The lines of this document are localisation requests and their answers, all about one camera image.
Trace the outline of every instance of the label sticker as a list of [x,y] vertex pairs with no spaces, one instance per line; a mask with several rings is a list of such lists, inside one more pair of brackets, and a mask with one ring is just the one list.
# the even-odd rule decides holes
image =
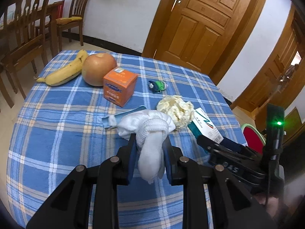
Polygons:
[[119,67],[119,68],[116,68],[114,71],[117,72],[117,73],[121,73],[124,69]]
[[106,86],[108,86],[110,89],[113,89],[116,92],[122,92],[119,88],[117,88],[116,86],[107,83]]

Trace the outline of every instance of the black baseboard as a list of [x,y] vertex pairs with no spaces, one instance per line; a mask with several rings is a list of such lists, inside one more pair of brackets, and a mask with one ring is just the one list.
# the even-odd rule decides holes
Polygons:
[[[68,32],[63,32],[62,36],[64,38],[68,38]],[[78,33],[71,33],[71,38],[73,40],[77,40],[79,41],[79,34]],[[102,40],[102,39],[97,39],[97,38],[93,38],[90,36],[83,36],[83,41],[85,43],[91,44],[91,45],[95,45],[107,50],[110,50],[112,52],[117,52],[117,53],[122,53],[122,54],[129,54],[129,55],[135,55],[135,56],[141,56],[142,53],[137,52],[135,50],[129,49],[127,47],[121,46],[121,45],[117,45],[114,44],[112,42],[106,41],[106,40]]]
[[227,103],[229,106],[232,104],[227,98],[225,98],[224,96],[222,96],[222,97],[225,99],[226,103]]

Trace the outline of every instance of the chair backrest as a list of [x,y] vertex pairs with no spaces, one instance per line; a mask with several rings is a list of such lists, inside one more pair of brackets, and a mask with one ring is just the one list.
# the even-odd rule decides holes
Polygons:
[[63,6],[64,6],[64,4],[65,4],[65,0],[60,1],[60,4],[58,5],[58,8],[57,8],[56,19],[63,17]]
[[[39,37],[44,39],[45,17],[49,0],[43,0],[42,6],[39,6],[40,0],[10,0],[3,16],[3,31],[8,39],[11,32],[15,33],[18,47]],[[7,20],[8,10],[15,4],[13,19]],[[35,35],[35,21],[40,20],[40,35]]]
[[88,0],[72,0],[69,17],[80,16],[83,18]]

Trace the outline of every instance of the crumpled plastic bag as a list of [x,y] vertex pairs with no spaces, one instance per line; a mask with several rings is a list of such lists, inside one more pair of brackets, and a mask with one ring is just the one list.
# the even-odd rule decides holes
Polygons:
[[176,130],[186,127],[194,118],[194,105],[185,102],[181,97],[181,95],[166,95],[157,105],[157,111],[173,119]]

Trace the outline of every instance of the cardboard box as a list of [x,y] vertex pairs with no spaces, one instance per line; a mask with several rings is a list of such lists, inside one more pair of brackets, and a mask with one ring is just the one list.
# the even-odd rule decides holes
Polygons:
[[104,76],[104,97],[123,107],[135,90],[138,75],[116,67]]
[[220,142],[224,139],[202,108],[195,109],[194,119],[188,125],[188,128],[196,138],[202,134],[215,141],[217,144],[220,144]]

